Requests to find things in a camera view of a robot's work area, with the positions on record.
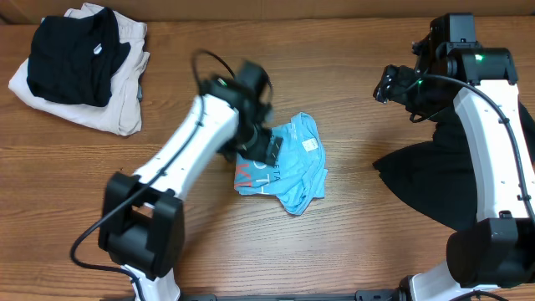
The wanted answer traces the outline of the light blue printed t-shirt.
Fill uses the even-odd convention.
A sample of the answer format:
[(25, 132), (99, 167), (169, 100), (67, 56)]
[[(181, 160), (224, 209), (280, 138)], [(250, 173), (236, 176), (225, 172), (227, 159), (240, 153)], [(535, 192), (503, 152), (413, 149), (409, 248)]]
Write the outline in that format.
[(299, 216), (314, 198), (325, 197), (326, 151), (314, 118), (303, 112), (273, 134), (283, 139), (276, 164), (238, 156), (234, 189), (243, 196), (275, 196), (286, 212)]

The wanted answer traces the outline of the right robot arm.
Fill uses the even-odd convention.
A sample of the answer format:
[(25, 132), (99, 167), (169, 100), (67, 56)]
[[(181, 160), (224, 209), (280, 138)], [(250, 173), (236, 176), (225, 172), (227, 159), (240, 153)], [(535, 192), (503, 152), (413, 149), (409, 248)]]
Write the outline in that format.
[(415, 67), (385, 67), (373, 96), (436, 130), (374, 167), (401, 201), (452, 233), (442, 263), (357, 299), (468, 300), (532, 283), (534, 123), (511, 52), (482, 46), (471, 13), (435, 18), (412, 51)]

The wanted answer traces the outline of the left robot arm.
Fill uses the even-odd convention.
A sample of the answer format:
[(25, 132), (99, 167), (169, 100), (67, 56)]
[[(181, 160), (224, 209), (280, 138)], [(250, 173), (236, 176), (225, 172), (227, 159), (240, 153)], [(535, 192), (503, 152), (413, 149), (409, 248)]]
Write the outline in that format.
[(214, 155), (275, 165), (283, 140), (263, 127), (272, 107), (260, 100), (270, 85), (250, 61), (230, 79), (202, 81), (163, 148), (133, 175), (108, 181), (98, 243), (130, 277), (135, 300), (180, 298), (173, 268), (185, 241), (184, 201)]

